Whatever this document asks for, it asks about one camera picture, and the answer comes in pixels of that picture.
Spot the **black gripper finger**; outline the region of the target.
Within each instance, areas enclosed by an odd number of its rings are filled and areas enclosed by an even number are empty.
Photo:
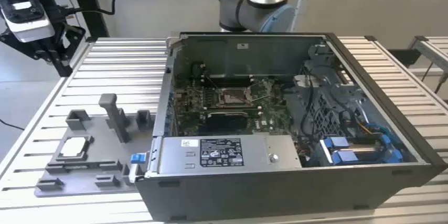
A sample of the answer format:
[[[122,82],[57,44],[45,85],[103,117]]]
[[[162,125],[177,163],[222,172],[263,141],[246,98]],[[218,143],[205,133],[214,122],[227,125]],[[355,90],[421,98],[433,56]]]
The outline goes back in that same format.
[[[70,60],[65,50],[50,49],[47,51],[47,63],[55,67],[61,77],[70,77],[74,72]]]

